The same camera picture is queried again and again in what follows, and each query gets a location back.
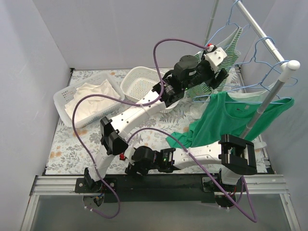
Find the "white tank top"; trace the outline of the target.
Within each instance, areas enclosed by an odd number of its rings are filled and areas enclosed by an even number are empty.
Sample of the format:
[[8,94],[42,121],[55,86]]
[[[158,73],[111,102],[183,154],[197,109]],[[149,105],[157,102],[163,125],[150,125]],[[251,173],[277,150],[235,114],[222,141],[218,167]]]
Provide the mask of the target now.
[[[228,92],[228,95],[235,101],[238,102],[262,102],[266,98],[268,91],[258,91],[252,93],[232,93]],[[205,101],[197,104],[193,104],[190,107],[191,117],[195,120],[200,119],[203,112],[205,111],[210,98],[208,97]]]

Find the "blue wire hanger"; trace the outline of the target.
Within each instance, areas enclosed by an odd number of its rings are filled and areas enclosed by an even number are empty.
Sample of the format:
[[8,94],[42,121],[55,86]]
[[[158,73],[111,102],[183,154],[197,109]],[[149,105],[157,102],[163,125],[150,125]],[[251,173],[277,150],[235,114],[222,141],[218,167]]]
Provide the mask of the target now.
[[255,42],[254,45],[254,52],[252,57],[244,62],[237,62],[232,67],[252,67],[251,63],[254,63],[257,65],[257,67],[268,67],[266,73],[264,73],[264,76],[257,81],[257,83],[246,85],[246,86],[230,86],[231,89],[228,90],[228,92],[234,92],[234,91],[240,91],[240,90],[247,90],[247,89],[253,89],[253,90],[260,90],[264,89],[266,91],[269,91],[270,87],[265,85],[266,79],[269,77],[269,75],[272,72],[276,72],[278,74],[281,74],[282,71],[286,68],[286,65],[290,63],[290,59],[281,58],[277,60],[275,63],[270,63],[269,61],[266,61],[265,59],[262,59],[258,52],[258,45],[262,41],[270,41],[273,42],[273,39],[271,37],[263,37],[258,39]]

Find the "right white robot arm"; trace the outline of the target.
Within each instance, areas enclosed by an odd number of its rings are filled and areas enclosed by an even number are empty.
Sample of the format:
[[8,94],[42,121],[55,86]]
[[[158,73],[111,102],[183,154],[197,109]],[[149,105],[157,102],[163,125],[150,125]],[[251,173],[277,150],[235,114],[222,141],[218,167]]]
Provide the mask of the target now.
[[124,157],[129,160],[126,168],[128,175],[146,175],[152,169],[172,173],[199,164],[223,165],[218,178],[218,187],[223,191],[231,190],[241,176],[257,173],[254,144],[229,134],[222,135],[221,140],[213,144],[191,147],[188,151],[180,148],[154,151],[147,146],[129,147]]

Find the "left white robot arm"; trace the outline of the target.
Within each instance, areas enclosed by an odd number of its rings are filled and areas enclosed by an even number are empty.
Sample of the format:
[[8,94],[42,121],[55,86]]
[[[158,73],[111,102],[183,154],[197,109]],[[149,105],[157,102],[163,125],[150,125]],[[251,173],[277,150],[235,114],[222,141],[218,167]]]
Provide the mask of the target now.
[[128,175],[146,175],[152,169],[172,173],[194,166],[196,163],[182,149],[153,151],[146,146],[134,149],[129,147],[124,138],[143,121],[182,99],[185,90],[203,82],[211,87],[219,85],[228,75],[224,68],[218,68],[226,58],[226,54],[218,54],[216,51],[203,54],[201,60],[185,55],[136,105],[111,119],[103,117],[100,120],[100,151],[94,165],[84,172],[86,187],[93,193],[98,192],[103,185],[101,179],[105,177],[114,157],[119,154],[124,154],[129,160],[125,171]]

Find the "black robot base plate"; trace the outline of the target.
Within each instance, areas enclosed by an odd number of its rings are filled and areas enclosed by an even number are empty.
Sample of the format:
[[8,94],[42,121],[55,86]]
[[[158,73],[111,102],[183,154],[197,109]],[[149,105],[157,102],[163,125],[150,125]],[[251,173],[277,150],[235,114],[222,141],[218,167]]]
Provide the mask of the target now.
[[76,180],[75,192],[96,196],[102,203],[199,201],[227,208],[232,202],[206,174],[150,174],[146,176],[107,175],[107,185]]

